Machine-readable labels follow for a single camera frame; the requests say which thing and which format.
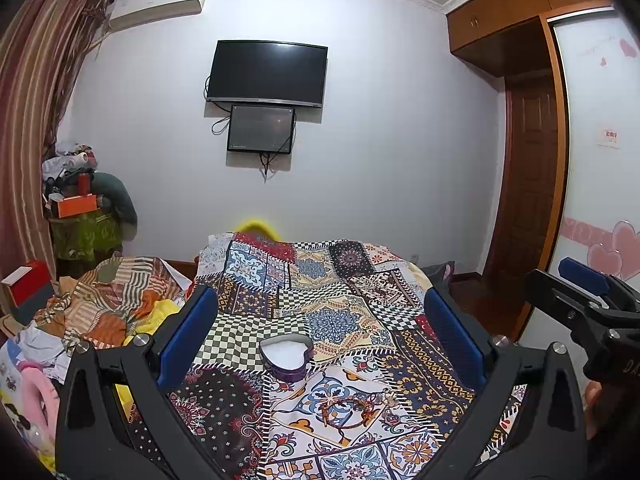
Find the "bolt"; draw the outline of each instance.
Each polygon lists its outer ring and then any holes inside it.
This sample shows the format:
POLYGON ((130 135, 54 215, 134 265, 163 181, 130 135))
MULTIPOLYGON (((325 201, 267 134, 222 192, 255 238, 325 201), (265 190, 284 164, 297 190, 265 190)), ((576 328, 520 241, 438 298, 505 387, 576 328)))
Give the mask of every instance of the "bolt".
POLYGON ((509 346, 509 338, 505 335, 494 335, 491 337, 491 343, 498 348, 506 348, 509 346))
POLYGON ((151 336, 149 334, 138 334, 137 336, 135 336, 135 338, 133 338, 133 344, 135 346, 144 346, 149 342, 150 339, 151 336))
POLYGON ((553 343, 552 347, 556 354, 566 354, 566 346, 563 343, 556 341, 555 343, 553 343))
POLYGON ((88 352, 89 348, 91 348, 91 343, 89 343, 84 339, 78 344, 76 344, 76 352, 78 352, 79 354, 84 354, 85 352, 88 352))

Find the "blue gripper pad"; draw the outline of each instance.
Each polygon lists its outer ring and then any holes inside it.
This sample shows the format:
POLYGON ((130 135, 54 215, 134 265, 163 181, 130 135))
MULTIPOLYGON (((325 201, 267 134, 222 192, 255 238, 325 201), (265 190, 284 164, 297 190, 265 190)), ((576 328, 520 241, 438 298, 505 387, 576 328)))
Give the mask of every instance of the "blue gripper pad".
POLYGON ((160 391, 168 392, 182 384, 217 315, 218 295, 207 287, 160 356, 160 391))
POLYGON ((476 344, 435 288, 424 297, 424 314, 460 381, 476 392, 486 384, 484 359, 476 344))
POLYGON ((558 265, 558 273, 594 296, 604 296, 609 293, 609 283, 604 274, 573 258, 564 258, 558 265))

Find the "air conditioner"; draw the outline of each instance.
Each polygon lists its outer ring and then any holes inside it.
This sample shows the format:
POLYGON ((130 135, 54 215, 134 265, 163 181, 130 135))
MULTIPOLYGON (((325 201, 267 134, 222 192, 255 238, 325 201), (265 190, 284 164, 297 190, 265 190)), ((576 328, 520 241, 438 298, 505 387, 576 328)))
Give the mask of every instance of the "air conditioner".
POLYGON ((115 32, 165 18, 202 12, 204 0, 116 0, 109 19, 115 32))

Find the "striped curtain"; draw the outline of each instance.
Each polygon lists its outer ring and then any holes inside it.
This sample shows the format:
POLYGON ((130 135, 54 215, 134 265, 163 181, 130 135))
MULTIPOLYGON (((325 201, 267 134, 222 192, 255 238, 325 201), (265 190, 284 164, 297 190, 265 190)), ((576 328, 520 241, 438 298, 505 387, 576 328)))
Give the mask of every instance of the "striped curtain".
POLYGON ((0 276, 34 258, 55 276, 41 164, 98 28, 88 2, 27 0, 0 38, 0 276))

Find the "television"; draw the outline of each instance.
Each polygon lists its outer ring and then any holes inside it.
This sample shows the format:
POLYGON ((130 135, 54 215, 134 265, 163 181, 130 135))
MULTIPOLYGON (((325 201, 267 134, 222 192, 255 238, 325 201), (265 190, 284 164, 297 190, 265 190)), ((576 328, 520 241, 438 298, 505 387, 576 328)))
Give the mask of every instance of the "television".
POLYGON ((322 107, 327 47, 218 41, 207 101, 322 107))
POLYGON ((233 105, 226 149, 229 152, 291 153, 293 108, 233 105))

